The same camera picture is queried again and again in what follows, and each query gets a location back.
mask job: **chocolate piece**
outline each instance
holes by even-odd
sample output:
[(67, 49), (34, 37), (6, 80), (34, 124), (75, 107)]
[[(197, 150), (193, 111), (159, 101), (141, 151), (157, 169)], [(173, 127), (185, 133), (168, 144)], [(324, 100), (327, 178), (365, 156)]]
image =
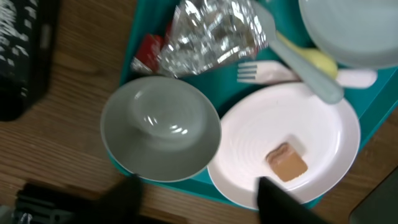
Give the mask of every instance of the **chocolate piece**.
[(268, 153), (266, 161), (278, 177), (288, 182), (307, 171), (308, 166), (288, 143)]

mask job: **crumpled foil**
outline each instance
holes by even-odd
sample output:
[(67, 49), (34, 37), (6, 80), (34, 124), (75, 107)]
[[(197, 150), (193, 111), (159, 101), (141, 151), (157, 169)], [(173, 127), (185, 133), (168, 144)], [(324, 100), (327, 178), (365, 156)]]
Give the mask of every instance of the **crumpled foil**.
[(176, 8), (158, 73), (175, 78), (255, 57), (267, 47), (251, 0), (183, 0)]

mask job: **teal tray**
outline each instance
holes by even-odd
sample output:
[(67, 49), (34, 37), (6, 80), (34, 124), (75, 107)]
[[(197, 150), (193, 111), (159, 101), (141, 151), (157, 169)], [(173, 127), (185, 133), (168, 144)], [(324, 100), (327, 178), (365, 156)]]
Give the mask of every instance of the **teal tray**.
[[(134, 78), (130, 63), (145, 34), (164, 35), (167, 24), (172, 20), (178, 0), (138, 0), (136, 13), (132, 25), (131, 35), (127, 46), (126, 58), (121, 74), (120, 85)], [(313, 43), (304, 28), (301, 19), (298, 1), (278, 0), (259, 1), (275, 17), (278, 30), (291, 41), (301, 46), (313, 46)], [(279, 60), (278, 56), (269, 49), (265, 49), (257, 56), (259, 60)], [(236, 82), (236, 64), (206, 72), (197, 77), (184, 78), (186, 82), (202, 91), (222, 117), (235, 103), (248, 94), (263, 86), (248, 85)], [(377, 82), (366, 90), (345, 90), (346, 99), (353, 105), (361, 123), (361, 147), (367, 143), (384, 120), (397, 106), (398, 101), (398, 71), (389, 68), (378, 71)], [(129, 175), (129, 172), (118, 169)], [(230, 203), (212, 184), (207, 170), (195, 177), (176, 183), (158, 183), (147, 181), (150, 184), (167, 187), (187, 194), (208, 198), (224, 203)], [(320, 198), (306, 204), (311, 208)]]

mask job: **wooden table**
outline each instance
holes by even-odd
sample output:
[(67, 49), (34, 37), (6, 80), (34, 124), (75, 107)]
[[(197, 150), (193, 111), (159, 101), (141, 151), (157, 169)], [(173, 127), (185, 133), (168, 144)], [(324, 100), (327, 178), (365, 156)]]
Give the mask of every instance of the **wooden table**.
[[(96, 198), (122, 179), (106, 155), (99, 120), (118, 87), (135, 5), (136, 0), (63, 0), (48, 95), (20, 120), (0, 123), (0, 204), (12, 206), (26, 182)], [(346, 223), (350, 211), (398, 166), (397, 132), (398, 111), (314, 211)], [(153, 185), (146, 186), (144, 205), (144, 213), (156, 208), (190, 223), (257, 223), (252, 211)]]

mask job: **yellow utensil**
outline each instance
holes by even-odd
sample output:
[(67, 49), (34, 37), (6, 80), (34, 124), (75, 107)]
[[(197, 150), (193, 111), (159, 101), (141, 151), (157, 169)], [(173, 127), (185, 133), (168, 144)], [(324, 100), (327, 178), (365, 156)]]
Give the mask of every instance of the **yellow utensil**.
[(316, 48), (302, 48), (293, 44), (290, 40), (284, 37), (280, 32), (277, 32), (277, 37), (283, 41), (285, 45), (290, 47), (296, 53), (307, 59), (310, 63), (316, 66), (319, 70), (325, 72), (333, 79), (336, 79), (338, 74), (337, 63), (329, 56)]

